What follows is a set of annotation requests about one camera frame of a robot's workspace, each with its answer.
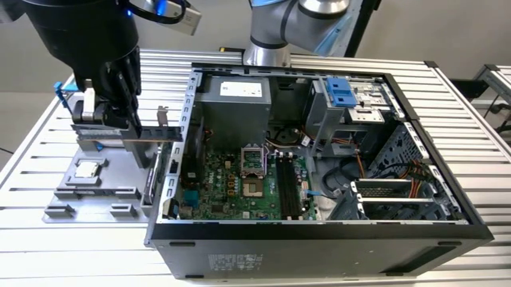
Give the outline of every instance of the motherboard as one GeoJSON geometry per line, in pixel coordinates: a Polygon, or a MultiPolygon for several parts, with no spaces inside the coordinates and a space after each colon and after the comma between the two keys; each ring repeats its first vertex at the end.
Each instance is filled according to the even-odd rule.
{"type": "Polygon", "coordinates": [[[309,186],[303,157],[262,148],[209,151],[200,188],[184,190],[180,218],[315,220],[309,186]]]}

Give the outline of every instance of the power supply label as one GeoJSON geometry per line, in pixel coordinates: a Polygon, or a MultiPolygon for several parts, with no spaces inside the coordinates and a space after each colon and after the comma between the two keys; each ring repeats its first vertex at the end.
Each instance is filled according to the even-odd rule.
{"type": "Polygon", "coordinates": [[[261,268],[262,254],[209,254],[212,271],[256,271],[261,268]]]}
{"type": "Polygon", "coordinates": [[[220,96],[262,97],[261,83],[222,82],[220,96]]]}

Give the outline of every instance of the gray wall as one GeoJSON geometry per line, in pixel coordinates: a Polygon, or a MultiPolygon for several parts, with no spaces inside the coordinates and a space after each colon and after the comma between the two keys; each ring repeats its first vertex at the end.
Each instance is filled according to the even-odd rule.
{"type": "MultiPolygon", "coordinates": [[[[204,15],[196,36],[138,19],[140,46],[197,51],[245,47],[246,1],[190,2],[204,15]]],[[[509,0],[383,0],[357,57],[435,60],[451,77],[471,77],[483,63],[511,65],[508,11],[509,0]]],[[[0,25],[0,42],[0,91],[50,92],[70,70],[49,56],[26,16],[0,25]]]]}

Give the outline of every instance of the green circuit board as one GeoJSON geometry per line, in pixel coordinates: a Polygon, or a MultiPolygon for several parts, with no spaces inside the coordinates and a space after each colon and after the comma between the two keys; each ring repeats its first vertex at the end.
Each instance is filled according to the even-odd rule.
{"type": "MultiPolygon", "coordinates": [[[[192,219],[260,219],[280,220],[280,198],[277,190],[274,157],[266,160],[266,174],[262,179],[240,177],[241,153],[209,152],[205,155],[204,180],[198,191],[197,206],[192,219]]],[[[257,166],[256,154],[245,153],[245,163],[257,166]]],[[[305,161],[293,160],[296,192],[301,193],[300,181],[308,182],[305,161]]],[[[315,220],[313,199],[308,199],[309,210],[303,220],[315,220]]]]}

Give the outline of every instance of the ram slot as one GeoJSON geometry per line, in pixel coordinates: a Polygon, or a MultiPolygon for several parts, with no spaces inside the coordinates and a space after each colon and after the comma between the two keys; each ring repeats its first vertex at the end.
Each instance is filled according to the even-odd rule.
{"type": "Polygon", "coordinates": [[[276,159],[277,187],[281,219],[297,219],[300,215],[299,194],[295,182],[293,160],[289,157],[276,159]]]}

